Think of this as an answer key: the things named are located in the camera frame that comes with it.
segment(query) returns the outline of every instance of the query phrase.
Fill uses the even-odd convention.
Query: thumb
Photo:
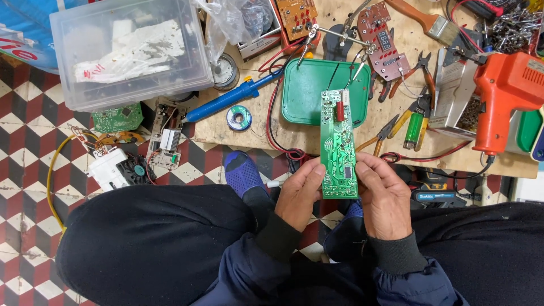
[[[385,187],[381,182],[380,176],[365,163],[358,162],[355,164],[355,173],[364,186],[367,187],[372,193],[385,191]]]
[[[315,197],[317,189],[323,183],[325,172],[325,165],[319,164],[308,174],[300,192],[304,199],[313,199]]]

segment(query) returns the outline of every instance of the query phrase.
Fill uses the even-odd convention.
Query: yellow cable
[[[92,136],[96,140],[98,140],[98,137],[96,137],[94,134],[91,133],[82,133],[87,136]],[[51,200],[51,174],[53,173],[53,166],[55,165],[55,161],[57,161],[57,156],[59,155],[60,151],[64,147],[64,145],[70,141],[70,139],[73,139],[76,135],[68,136],[59,146],[59,148],[55,151],[55,154],[53,155],[53,158],[51,159],[51,164],[49,165],[49,172],[47,173],[47,202],[49,203],[49,208],[51,209],[51,212],[53,213],[53,217],[57,220],[57,222],[60,225],[60,228],[64,231],[66,230],[66,227],[64,226],[63,222],[60,220],[59,215],[57,214],[57,211],[55,210],[55,207],[53,206],[53,200]]]

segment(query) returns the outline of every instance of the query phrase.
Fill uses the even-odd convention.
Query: orange soldering gun
[[[544,104],[544,62],[522,52],[491,54],[478,67],[474,82],[481,110],[472,149],[493,156],[506,148],[511,113]]]

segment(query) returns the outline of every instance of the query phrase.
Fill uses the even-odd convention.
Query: checkered tile floor
[[[149,133],[154,106],[143,103],[142,109],[145,119],[140,129]],[[45,186],[51,157],[71,134],[68,124],[93,128],[89,113],[66,108],[59,77],[0,56],[0,305],[94,305],[68,289],[55,271],[61,229],[49,209]],[[173,172],[156,168],[159,184],[225,184],[222,160],[239,149],[255,160],[264,181],[287,177],[287,160],[277,151],[194,142],[194,125],[184,128],[184,134],[180,167]],[[123,149],[145,154],[147,143],[123,145]],[[86,198],[102,192],[85,174],[93,161],[77,142],[68,142],[59,155],[52,186],[61,219]],[[499,176],[490,181],[497,201],[503,201],[500,190],[507,193],[509,184],[501,184]],[[466,185],[460,181],[459,187],[468,192],[476,184],[475,180]],[[326,234],[343,217],[337,208],[336,201],[315,205],[294,260],[318,260]]]

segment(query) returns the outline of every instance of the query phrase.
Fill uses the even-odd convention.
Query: clear plastic container
[[[97,1],[50,20],[64,99],[73,111],[213,86],[189,0]]]

